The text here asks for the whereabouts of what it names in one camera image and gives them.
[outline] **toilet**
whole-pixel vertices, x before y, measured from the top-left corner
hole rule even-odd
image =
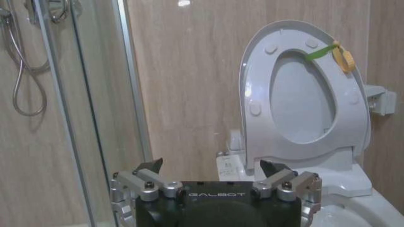
[[[285,20],[252,38],[240,66],[241,129],[216,158],[221,181],[265,178],[260,160],[322,180],[312,226],[404,226],[404,217],[372,188],[357,160],[370,139],[364,84],[332,52],[305,56],[334,39],[312,24]]]

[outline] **shower hose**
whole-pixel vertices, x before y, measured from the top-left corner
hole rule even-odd
[[[9,9],[12,9],[10,0],[6,0],[6,2],[8,2]],[[44,112],[44,110],[46,108],[46,94],[45,94],[44,87],[40,84],[40,81],[37,79],[37,75],[49,70],[49,61],[46,59],[45,63],[40,67],[32,67],[29,65],[25,54],[24,54],[21,30],[20,30],[20,26],[18,26],[18,22],[17,22],[13,10],[10,10],[10,15],[4,19],[4,21],[5,21],[5,23],[1,26],[1,28],[2,28],[2,39],[5,42],[5,48],[6,48],[8,55],[10,56],[13,62],[17,65],[17,69],[18,69],[17,79],[16,79],[13,91],[12,91],[12,105],[13,105],[13,108],[17,111],[17,113],[21,114],[22,116],[36,116],[41,112]],[[24,76],[24,70],[28,71],[28,75],[30,76],[33,82],[36,83],[36,86],[37,86],[37,89],[38,89],[40,95],[41,95],[41,105],[37,108],[37,110],[34,110],[33,112],[24,111],[20,108],[18,102],[17,102],[17,97],[18,97],[18,93],[20,93],[20,85],[21,85],[21,80],[22,80],[22,76]]]

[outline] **white label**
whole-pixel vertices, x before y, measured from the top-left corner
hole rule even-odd
[[[226,155],[216,158],[217,172],[220,181],[238,181],[238,165],[241,163],[237,155]]]

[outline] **shower door frame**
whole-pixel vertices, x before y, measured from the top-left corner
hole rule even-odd
[[[128,65],[128,72],[130,77],[130,88],[132,88],[132,98],[133,98],[133,105],[134,105],[134,112],[136,112],[136,122],[137,122],[137,130],[140,135],[140,142],[141,142],[141,150],[142,150],[142,161],[150,161],[152,160],[152,153],[150,153],[150,145],[149,145],[149,135],[148,135],[148,127],[146,127],[146,121],[145,121],[145,114],[144,114],[144,106],[142,106],[142,96],[141,96],[141,89],[140,89],[140,81],[138,81],[138,72],[137,72],[137,66],[136,66],[136,56],[134,56],[134,47],[133,47],[133,39],[132,39],[132,33],[130,33],[130,25],[129,25],[129,16],[126,11],[126,0],[112,0],[114,1],[114,15],[117,22],[120,22],[122,37],[124,37],[124,48],[125,48],[125,57],[126,57],[126,65]],[[53,87],[56,90],[56,96],[57,96],[57,103],[60,106],[60,113],[62,118],[62,124],[65,128],[65,134],[66,134],[66,142],[69,145],[69,150],[72,152],[72,159],[76,163],[76,176],[77,176],[77,183],[81,187],[82,192],[82,198],[84,198],[84,204],[85,204],[85,210],[86,210],[86,216],[88,216],[88,226],[97,226],[97,222],[93,217],[93,211],[92,211],[92,201],[90,197],[88,195],[88,189],[86,189],[86,182],[82,176],[82,168],[81,168],[81,162],[80,162],[80,155],[76,148],[76,141],[70,126],[72,118],[69,116],[68,112],[68,106],[66,106],[66,98],[65,98],[65,92],[68,92],[62,87],[62,82],[60,79],[60,64],[57,60],[57,45],[56,45],[56,38],[53,34],[53,28],[52,28],[52,22],[49,18],[49,10],[48,10],[48,0],[34,0],[36,4],[36,10],[38,14],[38,23],[41,27],[41,34],[44,39],[44,46],[46,50],[46,55],[49,59],[49,66],[50,66],[50,72],[52,72],[52,80],[53,80]],[[74,36],[78,40],[78,34],[74,30]],[[90,100],[90,93],[86,92],[88,99]],[[102,156],[101,147],[100,147],[100,141],[98,144],[98,154]],[[102,163],[104,167],[104,175],[105,175],[105,182],[106,182],[106,190],[108,188],[108,173],[105,164]]]

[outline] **bolt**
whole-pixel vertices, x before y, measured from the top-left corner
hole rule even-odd
[[[286,189],[286,190],[292,189],[292,183],[289,181],[282,182],[282,189]]]
[[[152,189],[152,188],[154,188],[154,183],[150,182],[150,181],[145,182],[145,183],[144,183],[144,188],[145,188],[145,189]]]

